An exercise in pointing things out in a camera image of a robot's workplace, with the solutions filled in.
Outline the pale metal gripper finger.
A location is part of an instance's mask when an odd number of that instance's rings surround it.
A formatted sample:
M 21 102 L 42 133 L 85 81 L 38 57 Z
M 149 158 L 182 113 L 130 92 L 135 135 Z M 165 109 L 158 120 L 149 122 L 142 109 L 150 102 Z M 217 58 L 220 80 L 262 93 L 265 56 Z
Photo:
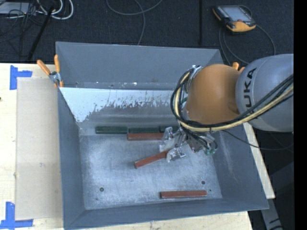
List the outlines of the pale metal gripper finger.
M 166 151 L 172 146 L 171 143 L 173 142 L 173 136 L 173 128 L 171 126 L 167 127 L 162 136 L 161 144 L 159 145 L 160 152 Z
M 182 146 L 178 146 L 173 147 L 167 151 L 165 160 L 167 162 L 171 162 L 184 157 L 186 157 L 186 154 L 183 152 Z

